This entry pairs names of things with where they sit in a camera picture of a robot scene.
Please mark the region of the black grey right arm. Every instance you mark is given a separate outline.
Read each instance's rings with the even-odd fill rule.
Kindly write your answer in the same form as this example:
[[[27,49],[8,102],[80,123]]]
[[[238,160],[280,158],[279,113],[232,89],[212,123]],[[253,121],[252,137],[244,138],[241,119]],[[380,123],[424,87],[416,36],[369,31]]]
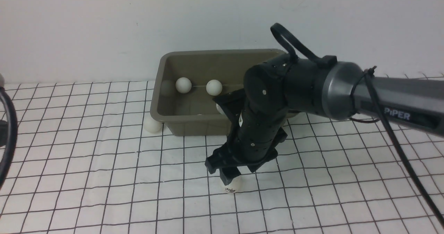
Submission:
[[[240,166],[257,171],[277,157],[289,112],[337,121],[354,114],[379,118],[381,112],[389,122],[442,137],[443,92],[442,80],[375,77],[353,62],[325,68],[281,54],[249,68],[243,88],[214,98],[231,130],[205,166],[210,174],[219,170],[225,184],[240,176]]]

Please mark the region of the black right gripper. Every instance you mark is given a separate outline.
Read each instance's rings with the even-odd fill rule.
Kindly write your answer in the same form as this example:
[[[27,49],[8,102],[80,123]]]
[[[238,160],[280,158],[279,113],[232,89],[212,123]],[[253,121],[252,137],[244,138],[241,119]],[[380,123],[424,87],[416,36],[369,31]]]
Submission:
[[[263,163],[276,158],[276,146],[286,137],[281,128],[288,106],[281,98],[269,98],[262,92],[248,96],[244,89],[215,97],[231,122],[225,144],[206,158],[209,173],[220,172],[224,186],[241,176],[239,166],[255,172]]]

